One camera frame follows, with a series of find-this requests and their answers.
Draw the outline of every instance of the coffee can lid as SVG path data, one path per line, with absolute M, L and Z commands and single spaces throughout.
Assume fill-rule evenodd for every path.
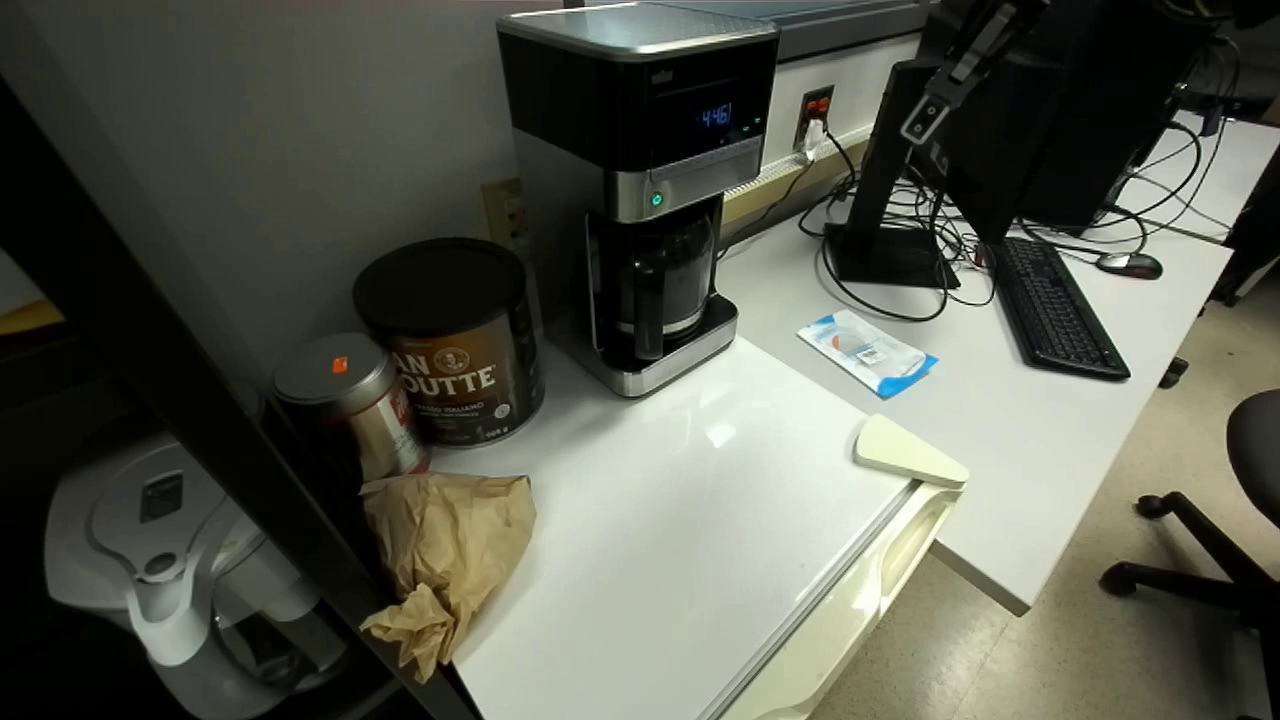
M 393 392 L 389 354 L 358 331 L 310 336 L 283 354 L 272 375 L 287 409 L 340 416 L 358 411 Z
M 524 297 L 524 265 L 490 239 L 440 237 L 370 261 L 353 289 L 370 331 L 443 336 Z

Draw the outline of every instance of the floor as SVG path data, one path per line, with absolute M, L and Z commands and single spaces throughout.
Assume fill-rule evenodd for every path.
M 1280 574 L 1280 532 L 1237 493 L 1222 416 L 1280 389 L 1280 271 L 1237 309 L 1206 304 L 1090 498 L 1029 616 L 956 574 L 936 550 L 820 705 L 820 720 L 1206 720 L 1272 717 L 1252 637 L 1226 611 L 1169 594 L 1115 600 L 1113 558 L 1211 572 L 1174 525 L 1132 511 L 1143 493 L 1189 493 Z

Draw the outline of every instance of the keyboard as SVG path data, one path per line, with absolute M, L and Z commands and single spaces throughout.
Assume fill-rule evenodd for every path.
M 986 245 L 990 281 L 1022 362 L 1127 381 L 1127 362 L 1050 245 Z

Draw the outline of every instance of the electrical outlet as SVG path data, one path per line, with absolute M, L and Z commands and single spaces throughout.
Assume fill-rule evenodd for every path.
M 796 153 L 807 153 L 805 146 L 807 119 L 826 119 L 831 117 L 831 96 L 834 96 L 834 83 L 805 90 L 801 117 L 796 117 L 796 140 L 790 140 Z
M 487 239 L 524 239 L 524 184 L 516 177 L 479 184 Z

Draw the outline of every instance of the wall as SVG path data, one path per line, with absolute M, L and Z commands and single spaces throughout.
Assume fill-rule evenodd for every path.
M 299 336 L 356 322 L 370 257 L 484 226 L 474 188 L 516 171 L 490 20 L 535 2 L 0 0 L 0 69 L 213 350 L 257 381 Z M 902 53 L 779 69 L 769 171 L 790 163 L 812 83 L 834 83 L 834 133 L 858 135 Z

